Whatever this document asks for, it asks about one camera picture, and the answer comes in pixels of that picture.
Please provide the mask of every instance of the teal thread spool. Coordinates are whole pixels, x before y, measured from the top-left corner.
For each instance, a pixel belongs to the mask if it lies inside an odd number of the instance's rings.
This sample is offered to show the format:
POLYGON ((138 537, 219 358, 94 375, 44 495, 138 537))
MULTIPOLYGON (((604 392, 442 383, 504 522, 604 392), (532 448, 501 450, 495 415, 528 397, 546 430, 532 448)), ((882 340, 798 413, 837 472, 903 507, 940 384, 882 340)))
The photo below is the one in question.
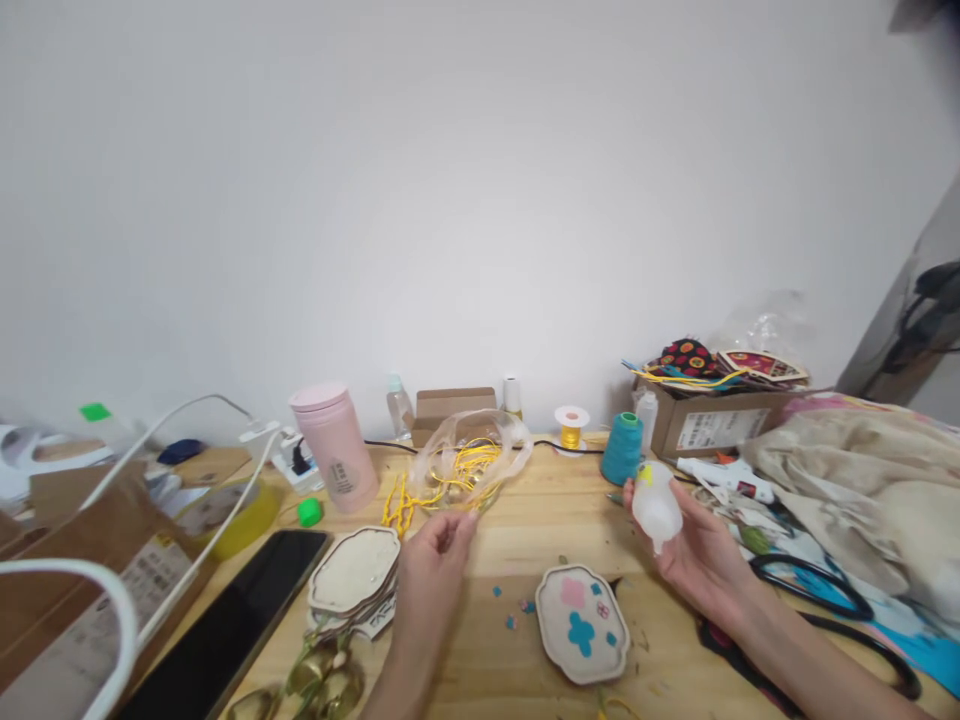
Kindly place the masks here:
POLYGON ((633 413, 620 413, 613 419, 613 429, 600 463, 600 472, 608 481, 623 487, 627 480, 637 476, 642 437, 643 423, 633 413))

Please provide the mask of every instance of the green plastic piece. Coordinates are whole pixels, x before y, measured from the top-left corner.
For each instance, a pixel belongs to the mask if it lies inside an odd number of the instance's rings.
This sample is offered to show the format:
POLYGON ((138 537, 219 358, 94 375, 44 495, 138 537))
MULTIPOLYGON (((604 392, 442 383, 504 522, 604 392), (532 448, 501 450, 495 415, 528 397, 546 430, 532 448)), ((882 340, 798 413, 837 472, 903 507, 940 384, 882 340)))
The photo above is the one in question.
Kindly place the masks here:
POLYGON ((743 540, 743 544, 747 550, 754 555, 766 555, 770 552, 770 541, 767 540, 767 536, 763 534, 763 530, 754 525, 741 528, 740 538, 743 540))
POLYGON ((80 414, 87 422, 100 422, 113 417, 113 414, 107 410, 103 403, 90 403, 80 408, 80 414))
POLYGON ((300 527, 313 527, 323 520, 323 505, 316 498, 307 498, 297 506, 300 527))

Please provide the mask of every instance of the pink tumbler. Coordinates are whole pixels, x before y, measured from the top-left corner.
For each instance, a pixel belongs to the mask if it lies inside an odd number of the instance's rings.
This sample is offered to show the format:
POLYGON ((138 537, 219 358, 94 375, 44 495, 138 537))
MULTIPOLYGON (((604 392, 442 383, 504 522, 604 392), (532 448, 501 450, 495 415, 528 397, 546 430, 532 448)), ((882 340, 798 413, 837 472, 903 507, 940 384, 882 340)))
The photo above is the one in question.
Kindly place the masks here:
POLYGON ((337 509, 355 513, 373 500, 380 481, 347 386, 324 383, 304 388, 290 398, 290 407, 337 509))

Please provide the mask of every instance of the beige fabric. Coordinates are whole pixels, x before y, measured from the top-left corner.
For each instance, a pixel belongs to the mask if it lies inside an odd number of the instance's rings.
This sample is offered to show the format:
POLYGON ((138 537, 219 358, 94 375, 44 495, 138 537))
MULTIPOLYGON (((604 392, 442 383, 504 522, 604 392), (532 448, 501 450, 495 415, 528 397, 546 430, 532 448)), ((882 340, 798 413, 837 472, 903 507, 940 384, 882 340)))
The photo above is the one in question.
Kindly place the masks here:
POLYGON ((960 621, 955 438, 902 413, 814 410, 740 451, 847 572, 960 621))

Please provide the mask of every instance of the black phone screen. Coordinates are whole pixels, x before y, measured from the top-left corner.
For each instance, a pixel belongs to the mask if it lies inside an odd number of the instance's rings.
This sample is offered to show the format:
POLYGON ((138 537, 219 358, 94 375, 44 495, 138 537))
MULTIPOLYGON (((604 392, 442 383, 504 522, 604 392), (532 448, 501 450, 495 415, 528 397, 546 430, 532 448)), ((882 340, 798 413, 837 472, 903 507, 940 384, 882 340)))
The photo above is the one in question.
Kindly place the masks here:
POLYGON ((311 530, 270 536, 116 717, 201 720, 219 712, 316 567, 327 537, 311 530))

